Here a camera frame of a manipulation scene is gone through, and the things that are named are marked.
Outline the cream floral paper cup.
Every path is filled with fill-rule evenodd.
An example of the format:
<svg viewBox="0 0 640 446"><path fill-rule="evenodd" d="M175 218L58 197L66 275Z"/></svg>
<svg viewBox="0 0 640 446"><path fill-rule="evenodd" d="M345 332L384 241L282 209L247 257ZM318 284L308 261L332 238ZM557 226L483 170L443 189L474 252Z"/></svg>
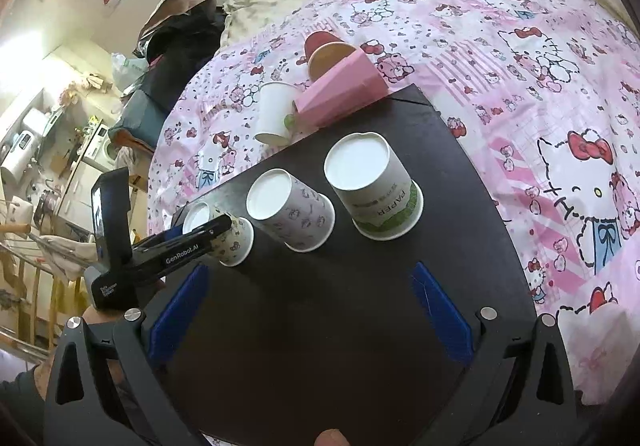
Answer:
<svg viewBox="0 0 640 446"><path fill-rule="evenodd" d="M244 217L235 217L213 204L198 201L186 206L186 217L182 222L182 233L186 235L208 221L228 215L231 226L212 241L212 253L221 265L235 267L244 262L253 248L255 232L252 223Z"/></svg>

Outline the white green-print paper cup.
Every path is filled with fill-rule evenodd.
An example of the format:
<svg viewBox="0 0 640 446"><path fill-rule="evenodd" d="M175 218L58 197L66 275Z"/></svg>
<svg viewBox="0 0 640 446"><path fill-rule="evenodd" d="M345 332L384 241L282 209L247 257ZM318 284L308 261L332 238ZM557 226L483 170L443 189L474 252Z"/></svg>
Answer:
<svg viewBox="0 0 640 446"><path fill-rule="evenodd" d="M353 133L338 140L326 154L323 172L356 229L371 240L397 239L422 215L420 186L378 133Z"/></svg>

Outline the Hello Kitty paper cup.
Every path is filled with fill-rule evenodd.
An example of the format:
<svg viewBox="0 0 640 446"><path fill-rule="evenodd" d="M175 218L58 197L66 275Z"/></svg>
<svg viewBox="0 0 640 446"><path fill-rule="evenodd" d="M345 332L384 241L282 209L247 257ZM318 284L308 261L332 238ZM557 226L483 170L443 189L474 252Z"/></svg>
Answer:
<svg viewBox="0 0 640 446"><path fill-rule="evenodd" d="M329 198L285 169L260 175L250 186L245 205L260 228L297 253L322 247L335 225Z"/></svg>

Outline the white green-leaf paper cup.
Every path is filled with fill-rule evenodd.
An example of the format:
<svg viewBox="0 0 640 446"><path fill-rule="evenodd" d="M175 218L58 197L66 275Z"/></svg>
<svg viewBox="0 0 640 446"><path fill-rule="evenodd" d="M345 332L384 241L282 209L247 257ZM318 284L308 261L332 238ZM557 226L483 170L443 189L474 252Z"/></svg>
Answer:
<svg viewBox="0 0 640 446"><path fill-rule="evenodd" d="M296 99L302 92L282 82L265 83L259 89L258 114L254 138L270 147L285 147L295 128Z"/></svg>

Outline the pink faceted cup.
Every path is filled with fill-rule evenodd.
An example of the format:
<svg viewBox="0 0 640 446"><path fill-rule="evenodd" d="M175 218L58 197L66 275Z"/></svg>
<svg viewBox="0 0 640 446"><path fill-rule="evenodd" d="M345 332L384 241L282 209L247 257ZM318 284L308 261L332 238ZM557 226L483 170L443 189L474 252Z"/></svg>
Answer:
<svg viewBox="0 0 640 446"><path fill-rule="evenodd" d="M295 99L296 120L305 126L329 126L387 95L381 73L357 48Z"/></svg>

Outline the dark red ribbed cup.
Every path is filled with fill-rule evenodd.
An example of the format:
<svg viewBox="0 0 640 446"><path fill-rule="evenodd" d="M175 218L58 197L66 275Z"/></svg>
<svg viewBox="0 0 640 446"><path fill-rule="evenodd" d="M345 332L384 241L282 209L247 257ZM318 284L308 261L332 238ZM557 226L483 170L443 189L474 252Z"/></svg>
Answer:
<svg viewBox="0 0 640 446"><path fill-rule="evenodd" d="M331 44L331 42L341 42L342 40L338 38L331 32L327 31L315 31L307 36L305 39L304 49L307 63L311 62L311 58L314 53L323 47L324 45Z"/></svg>

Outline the white washing machine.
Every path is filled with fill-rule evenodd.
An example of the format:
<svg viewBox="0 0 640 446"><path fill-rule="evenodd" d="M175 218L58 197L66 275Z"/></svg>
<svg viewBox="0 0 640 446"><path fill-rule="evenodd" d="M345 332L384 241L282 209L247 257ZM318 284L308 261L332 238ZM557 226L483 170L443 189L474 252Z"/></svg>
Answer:
<svg viewBox="0 0 640 446"><path fill-rule="evenodd" d="M109 172L116 169L118 151L108 135L108 127L101 123L91 136L82 161L101 172Z"/></svg>

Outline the black square board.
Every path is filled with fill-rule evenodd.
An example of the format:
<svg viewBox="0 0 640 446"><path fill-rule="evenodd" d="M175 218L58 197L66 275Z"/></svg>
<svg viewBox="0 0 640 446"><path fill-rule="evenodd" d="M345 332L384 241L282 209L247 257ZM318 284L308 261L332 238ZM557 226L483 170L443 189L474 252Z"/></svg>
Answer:
<svg viewBox="0 0 640 446"><path fill-rule="evenodd" d="M326 243L295 253L263 232L236 268L210 262L208 291L168 367L176 407L205 433L242 445L309 445L339 429L355 445L409 444L446 404L449 359L411 285L423 264L471 309L536 316L506 217L434 106L408 86L321 129L206 199L245 214L254 180L285 169L322 193L334 143L375 132L424 195L405 236L360 235L344 206Z"/></svg>

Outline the teal orange cushion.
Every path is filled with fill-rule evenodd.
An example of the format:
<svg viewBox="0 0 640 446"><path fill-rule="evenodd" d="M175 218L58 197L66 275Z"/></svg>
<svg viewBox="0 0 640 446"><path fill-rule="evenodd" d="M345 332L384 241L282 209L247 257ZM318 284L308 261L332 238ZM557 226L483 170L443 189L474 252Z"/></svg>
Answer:
<svg viewBox="0 0 640 446"><path fill-rule="evenodd" d="M116 146L153 154L167 113L141 89L136 90L122 109L118 121L108 130Z"/></svg>

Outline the dark clothes pile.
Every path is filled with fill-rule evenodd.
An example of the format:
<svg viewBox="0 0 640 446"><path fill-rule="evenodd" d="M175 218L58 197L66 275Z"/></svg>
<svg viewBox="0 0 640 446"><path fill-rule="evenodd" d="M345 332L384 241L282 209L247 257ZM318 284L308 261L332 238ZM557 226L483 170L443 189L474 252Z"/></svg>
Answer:
<svg viewBox="0 0 640 446"><path fill-rule="evenodd" d="M142 26L134 55L146 61L140 88L169 113L191 78L220 48L226 22L217 0L160 0Z"/></svg>

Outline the pink Hello Kitty bedsheet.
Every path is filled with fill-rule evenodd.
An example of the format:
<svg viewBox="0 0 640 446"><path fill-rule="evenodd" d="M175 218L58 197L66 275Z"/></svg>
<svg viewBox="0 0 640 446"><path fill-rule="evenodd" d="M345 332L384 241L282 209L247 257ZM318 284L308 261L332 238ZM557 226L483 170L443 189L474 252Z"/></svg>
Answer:
<svg viewBox="0 0 640 446"><path fill-rule="evenodd" d="M418 86L471 158L558 318L576 390L605 403L639 344L639 42L594 0L308 0L281 4L179 94L150 169L148 226L262 161L259 87L310 80L330 31L393 90Z"/></svg>

